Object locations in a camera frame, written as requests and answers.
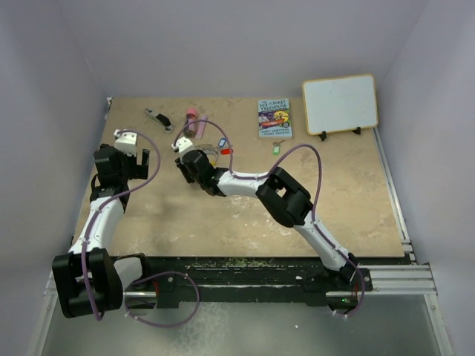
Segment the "keyring yellow clip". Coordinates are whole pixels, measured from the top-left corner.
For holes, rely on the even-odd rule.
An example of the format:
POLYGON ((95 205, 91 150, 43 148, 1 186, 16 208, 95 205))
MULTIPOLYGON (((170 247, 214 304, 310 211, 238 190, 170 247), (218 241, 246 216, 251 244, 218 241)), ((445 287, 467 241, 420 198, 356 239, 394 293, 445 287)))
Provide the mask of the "keyring yellow clip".
POLYGON ((220 148, 211 144, 195 145, 197 150, 201 150, 209 159, 213 166, 216 166, 220 157, 220 148))

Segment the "red key tag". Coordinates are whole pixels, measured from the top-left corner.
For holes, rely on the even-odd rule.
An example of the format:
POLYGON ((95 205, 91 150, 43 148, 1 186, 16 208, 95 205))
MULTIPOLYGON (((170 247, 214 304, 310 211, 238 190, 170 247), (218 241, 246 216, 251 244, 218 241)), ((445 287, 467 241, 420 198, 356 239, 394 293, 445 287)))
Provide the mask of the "red key tag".
POLYGON ((220 153, 223 154, 223 155, 230 155, 233 153, 233 149, 232 148, 223 148, 220 150, 220 153))

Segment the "green key tag with key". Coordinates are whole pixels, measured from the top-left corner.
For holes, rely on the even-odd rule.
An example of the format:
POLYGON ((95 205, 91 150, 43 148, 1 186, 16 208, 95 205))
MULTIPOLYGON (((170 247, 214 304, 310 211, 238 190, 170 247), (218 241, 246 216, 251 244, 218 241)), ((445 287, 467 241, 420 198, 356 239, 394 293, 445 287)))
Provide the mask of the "green key tag with key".
POLYGON ((274 155, 279 155, 280 150, 281 150, 281 145, 283 143, 284 143, 284 140, 280 140, 280 141, 276 141, 276 142, 272 143, 272 145, 273 145, 272 153, 274 155))

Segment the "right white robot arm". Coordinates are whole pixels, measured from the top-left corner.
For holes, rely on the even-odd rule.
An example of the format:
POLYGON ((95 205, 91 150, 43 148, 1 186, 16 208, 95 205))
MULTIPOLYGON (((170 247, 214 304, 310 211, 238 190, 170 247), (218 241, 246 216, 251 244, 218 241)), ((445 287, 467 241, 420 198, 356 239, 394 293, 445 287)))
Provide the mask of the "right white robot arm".
POLYGON ((175 165, 188 183, 198 184, 211 196, 258 199, 278 224, 296 230, 317 252, 336 289, 366 291, 357 259, 317 217, 308 190, 283 168, 275 167, 261 176, 245 174, 240 179, 228 168, 214 167, 197 149, 180 154, 175 165))

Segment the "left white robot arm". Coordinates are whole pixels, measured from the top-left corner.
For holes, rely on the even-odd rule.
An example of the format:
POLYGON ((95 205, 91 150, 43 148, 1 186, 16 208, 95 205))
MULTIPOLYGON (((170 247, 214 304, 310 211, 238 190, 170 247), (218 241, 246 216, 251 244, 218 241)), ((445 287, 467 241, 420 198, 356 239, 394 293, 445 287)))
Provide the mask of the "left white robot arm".
POLYGON ((52 272, 62 313, 67 318, 92 314, 102 318, 121 307, 128 285, 144 291, 152 272, 143 254, 112 258, 108 247, 122 219, 132 179, 148 179, 149 150, 137 150, 136 135, 94 153, 96 174, 91 180, 90 212, 77 241, 67 254, 54 257, 52 272))

